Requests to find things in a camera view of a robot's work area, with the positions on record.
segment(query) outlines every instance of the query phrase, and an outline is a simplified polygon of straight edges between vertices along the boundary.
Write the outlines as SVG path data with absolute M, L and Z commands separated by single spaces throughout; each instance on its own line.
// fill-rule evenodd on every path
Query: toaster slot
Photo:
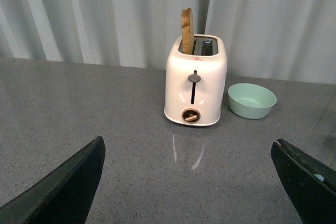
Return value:
M 179 47 L 179 52 L 183 53 L 182 42 Z M 218 54 L 217 40 L 211 37 L 195 36 L 193 55 L 196 56 L 212 56 Z

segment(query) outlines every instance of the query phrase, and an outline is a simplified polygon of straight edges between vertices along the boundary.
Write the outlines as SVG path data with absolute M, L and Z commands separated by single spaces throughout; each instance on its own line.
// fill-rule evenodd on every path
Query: speckled stone surface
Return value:
M 228 107 L 249 82 L 278 99 L 267 117 Z M 301 223 L 270 158 L 284 138 L 336 169 L 335 85 L 228 76 L 220 121 L 163 113 L 165 71 L 0 58 L 0 205 L 93 140 L 106 159 L 87 223 Z

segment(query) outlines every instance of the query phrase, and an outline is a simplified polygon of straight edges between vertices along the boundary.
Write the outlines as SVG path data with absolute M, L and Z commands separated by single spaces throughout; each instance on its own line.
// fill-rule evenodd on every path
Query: bread slice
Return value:
M 183 53 L 192 55 L 194 48 L 194 21 L 191 8 L 182 10 L 181 23 Z

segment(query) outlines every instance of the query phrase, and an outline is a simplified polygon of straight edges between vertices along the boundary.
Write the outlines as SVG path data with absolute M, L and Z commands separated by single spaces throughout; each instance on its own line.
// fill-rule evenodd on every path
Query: curtain fold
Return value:
M 0 57 L 165 69 L 187 7 L 230 74 L 336 84 L 335 0 L 0 0 Z

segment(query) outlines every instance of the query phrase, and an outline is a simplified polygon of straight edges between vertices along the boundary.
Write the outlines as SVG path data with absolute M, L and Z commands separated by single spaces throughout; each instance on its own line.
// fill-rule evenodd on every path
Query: toaster lever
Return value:
M 197 82 L 199 82 L 201 80 L 201 77 L 198 74 L 196 74 L 196 73 L 197 73 L 197 71 L 194 71 L 193 74 L 191 74 L 191 75 L 188 76 L 188 80 L 190 82 L 197 83 Z

